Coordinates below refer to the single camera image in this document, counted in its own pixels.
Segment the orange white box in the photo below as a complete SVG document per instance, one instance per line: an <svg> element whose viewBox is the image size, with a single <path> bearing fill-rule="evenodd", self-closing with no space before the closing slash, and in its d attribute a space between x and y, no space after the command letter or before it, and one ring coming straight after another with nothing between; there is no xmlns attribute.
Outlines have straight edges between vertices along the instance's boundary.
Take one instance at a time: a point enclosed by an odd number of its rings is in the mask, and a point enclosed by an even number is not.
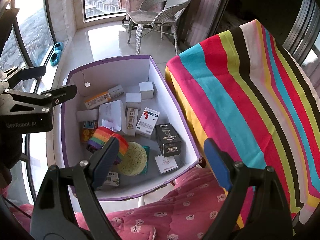
<svg viewBox="0 0 320 240"><path fill-rule="evenodd" d="M94 109L95 107L98 107L103 103L108 103L111 99L112 98L109 92L103 92L90 99L85 100L84 104L87 109Z"/></svg>

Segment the clear plastic white box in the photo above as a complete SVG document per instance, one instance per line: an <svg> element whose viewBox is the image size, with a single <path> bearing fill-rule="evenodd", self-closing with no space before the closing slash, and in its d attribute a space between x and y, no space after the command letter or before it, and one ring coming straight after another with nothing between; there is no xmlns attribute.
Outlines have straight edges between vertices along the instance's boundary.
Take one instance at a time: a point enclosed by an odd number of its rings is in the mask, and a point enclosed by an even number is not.
<svg viewBox="0 0 320 240"><path fill-rule="evenodd" d="M90 109L90 110L76 112L77 122L95 121L95 120L98 120L98 116L99 116L98 109Z"/></svg>

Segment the white pink large box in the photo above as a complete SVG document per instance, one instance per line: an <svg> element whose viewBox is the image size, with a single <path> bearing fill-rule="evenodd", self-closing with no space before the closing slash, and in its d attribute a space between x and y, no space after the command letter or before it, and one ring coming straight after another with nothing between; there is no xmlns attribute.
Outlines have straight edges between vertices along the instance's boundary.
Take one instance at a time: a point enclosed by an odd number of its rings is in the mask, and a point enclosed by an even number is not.
<svg viewBox="0 0 320 240"><path fill-rule="evenodd" d="M98 126L106 127L120 135L126 135L125 108L121 100L99 106Z"/></svg>

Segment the rainbow striped band roll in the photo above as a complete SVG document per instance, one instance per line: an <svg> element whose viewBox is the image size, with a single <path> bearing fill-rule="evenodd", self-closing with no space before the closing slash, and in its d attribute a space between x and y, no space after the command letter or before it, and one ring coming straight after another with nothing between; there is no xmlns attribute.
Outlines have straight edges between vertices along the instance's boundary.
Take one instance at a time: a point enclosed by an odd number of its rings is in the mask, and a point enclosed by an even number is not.
<svg viewBox="0 0 320 240"><path fill-rule="evenodd" d="M97 150L101 150L103 146L113 138L117 138L119 141L119 152L117 154L116 160L114 161L114 165L118 165L124 159L125 154L127 153L127 150L129 148L128 142L118 133L106 127L100 126L95 130L93 136L87 142L86 149L89 152L94 153Z"/></svg>

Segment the small white square box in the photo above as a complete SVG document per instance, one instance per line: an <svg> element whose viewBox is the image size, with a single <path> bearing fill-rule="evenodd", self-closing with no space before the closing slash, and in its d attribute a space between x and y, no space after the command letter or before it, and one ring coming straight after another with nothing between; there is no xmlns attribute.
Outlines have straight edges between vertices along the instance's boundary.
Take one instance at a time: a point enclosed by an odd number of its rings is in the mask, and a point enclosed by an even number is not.
<svg viewBox="0 0 320 240"><path fill-rule="evenodd" d="M126 93L125 103L127 108L135 108L140 110L142 107L141 93Z"/></svg>

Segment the yellow round sponge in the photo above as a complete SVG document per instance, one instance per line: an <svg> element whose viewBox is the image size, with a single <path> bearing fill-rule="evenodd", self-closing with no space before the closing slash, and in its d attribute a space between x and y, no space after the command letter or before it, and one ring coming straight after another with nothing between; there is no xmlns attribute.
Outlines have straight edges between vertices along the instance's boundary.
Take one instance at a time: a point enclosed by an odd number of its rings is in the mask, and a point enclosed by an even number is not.
<svg viewBox="0 0 320 240"><path fill-rule="evenodd" d="M123 160L117 165L118 172L125 176L139 175L144 170L147 160L144 148L136 142L129 142Z"/></svg>

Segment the teal foil packet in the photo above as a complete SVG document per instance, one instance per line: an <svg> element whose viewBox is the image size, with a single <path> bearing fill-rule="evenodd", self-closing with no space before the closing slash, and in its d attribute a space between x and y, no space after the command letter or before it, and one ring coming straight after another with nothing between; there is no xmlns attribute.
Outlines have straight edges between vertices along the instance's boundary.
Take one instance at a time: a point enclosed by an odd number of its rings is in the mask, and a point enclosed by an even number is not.
<svg viewBox="0 0 320 240"><path fill-rule="evenodd" d="M148 163L149 163L149 154L150 154L150 147L149 146L145 146L143 145L142 146L146 152L146 156L147 156L147 161L146 161L146 164L144 166L144 169L140 172L140 174L142 175L146 175L147 172L148 172Z"/></svg>

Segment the black printed razor box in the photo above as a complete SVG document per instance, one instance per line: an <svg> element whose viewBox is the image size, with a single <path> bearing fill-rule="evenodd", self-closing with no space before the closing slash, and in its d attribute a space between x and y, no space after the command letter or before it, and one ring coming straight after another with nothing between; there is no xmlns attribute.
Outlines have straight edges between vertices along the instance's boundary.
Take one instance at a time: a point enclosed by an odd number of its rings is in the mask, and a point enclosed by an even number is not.
<svg viewBox="0 0 320 240"><path fill-rule="evenodd" d="M182 140L171 124L156 125L156 140L163 157L180 155Z"/></svg>

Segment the teal slipper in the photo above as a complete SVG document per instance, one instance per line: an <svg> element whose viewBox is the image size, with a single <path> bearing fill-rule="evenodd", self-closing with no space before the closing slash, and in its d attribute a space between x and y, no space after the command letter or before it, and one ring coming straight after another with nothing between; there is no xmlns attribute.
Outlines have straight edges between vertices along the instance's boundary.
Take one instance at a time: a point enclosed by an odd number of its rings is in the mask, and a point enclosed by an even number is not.
<svg viewBox="0 0 320 240"><path fill-rule="evenodd" d="M50 65L52 67L55 67L55 66L57 66L59 64L60 59L61 59L61 54L62 54L61 50L55 50L53 52L53 54L50 57Z"/></svg>
<svg viewBox="0 0 320 240"><path fill-rule="evenodd" d="M58 51L58 50L63 51L63 47L64 45L62 42L57 42L56 44L54 44L54 51Z"/></svg>

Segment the orange blue cartoon box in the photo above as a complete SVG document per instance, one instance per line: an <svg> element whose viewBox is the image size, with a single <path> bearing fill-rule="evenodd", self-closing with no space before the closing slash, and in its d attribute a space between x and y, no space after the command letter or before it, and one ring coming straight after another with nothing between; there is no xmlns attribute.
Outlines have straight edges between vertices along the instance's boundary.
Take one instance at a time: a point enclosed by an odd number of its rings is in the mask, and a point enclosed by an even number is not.
<svg viewBox="0 0 320 240"><path fill-rule="evenodd" d="M87 143L95 133L98 127L98 121L84 121L80 128L80 142Z"/></svg>

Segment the white grey label box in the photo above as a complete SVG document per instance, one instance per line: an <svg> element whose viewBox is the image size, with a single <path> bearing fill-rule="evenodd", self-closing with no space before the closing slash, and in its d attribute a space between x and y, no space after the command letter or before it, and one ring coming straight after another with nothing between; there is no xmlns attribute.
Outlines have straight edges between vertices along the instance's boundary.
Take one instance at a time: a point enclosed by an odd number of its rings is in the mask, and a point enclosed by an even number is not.
<svg viewBox="0 0 320 240"><path fill-rule="evenodd" d="M113 88L110 88L108 90L108 94L109 94L110 98L112 98L112 99L117 98L117 97L121 96L122 94L124 94L123 87L121 85L117 85Z"/></svg>

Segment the purple white storage box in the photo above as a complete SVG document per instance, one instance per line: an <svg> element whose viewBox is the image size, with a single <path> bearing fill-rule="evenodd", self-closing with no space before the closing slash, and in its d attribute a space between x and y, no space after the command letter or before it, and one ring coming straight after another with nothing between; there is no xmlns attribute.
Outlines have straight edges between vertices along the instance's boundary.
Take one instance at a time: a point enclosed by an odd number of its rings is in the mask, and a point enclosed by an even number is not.
<svg viewBox="0 0 320 240"><path fill-rule="evenodd" d="M142 116L145 108L159 112L157 123L171 124L182 140L181 153L175 157L177 167L164 173L160 172L155 159L161 155L156 135L152 134L149 138L139 134L130 136L126 128L126 93L138 93L139 84L148 81L153 84L153 97L142 100L138 116ZM72 70L68 74L67 84L76 85L78 91L72 100L62 104L61 109L61 144L66 167L74 166L91 156L86 143L80 141L82 124L77 120L76 114L86 110L85 100L117 85L124 90L124 94L114 99L118 115L99 119L98 125L108 124L126 141L135 141L150 148L147 173L136 176L121 175L119 186L102 186L96 191L99 201L140 197L167 185L199 162L200 154L180 106L151 56L130 55L95 61Z"/></svg>

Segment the white pink logo box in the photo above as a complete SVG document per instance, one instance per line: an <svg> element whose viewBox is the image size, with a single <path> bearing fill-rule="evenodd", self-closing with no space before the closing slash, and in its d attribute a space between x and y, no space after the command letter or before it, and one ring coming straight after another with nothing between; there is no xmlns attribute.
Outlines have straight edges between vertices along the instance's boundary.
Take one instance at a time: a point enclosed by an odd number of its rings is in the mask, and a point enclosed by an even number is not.
<svg viewBox="0 0 320 240"><path fill-rule="evenodd" d="M155 162L160 174L164 174L178 168L178 164L174 157L163 157L162 155L158 155L155 156Z"/></svg>

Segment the white wicker chair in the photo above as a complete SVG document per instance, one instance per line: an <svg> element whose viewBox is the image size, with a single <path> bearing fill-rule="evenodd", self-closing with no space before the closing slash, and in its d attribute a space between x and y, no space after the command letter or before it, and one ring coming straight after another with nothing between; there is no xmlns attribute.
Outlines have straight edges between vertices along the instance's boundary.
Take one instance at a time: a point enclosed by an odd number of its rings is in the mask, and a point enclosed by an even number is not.
<svg viewBox="0 0 320 240"><path fill-rule="evenodd" d="M161 33L161 38L165 34L163 28L172 27L169 35L174 37L175 53L178 54L177 23L190 3L191 0L144 0L138 10L128 12L128 43L131 41L133 26L137 26L135 54L140 54L142 32L147 25L151 26L153 31Z"/></svg>

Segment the colourful striped cloth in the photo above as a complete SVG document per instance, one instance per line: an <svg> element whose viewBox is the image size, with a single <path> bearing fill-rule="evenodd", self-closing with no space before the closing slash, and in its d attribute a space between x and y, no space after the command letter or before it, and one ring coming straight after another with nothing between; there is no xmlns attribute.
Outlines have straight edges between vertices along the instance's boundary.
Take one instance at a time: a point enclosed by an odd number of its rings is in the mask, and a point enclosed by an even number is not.
<svg viewBox="0 0 320 240"><path fill-rule="evenodd" d="M200 146L211 138L248 167L275 169L295 232L319 217L319 96L259 21L173 57L165 79Z"/></svg>

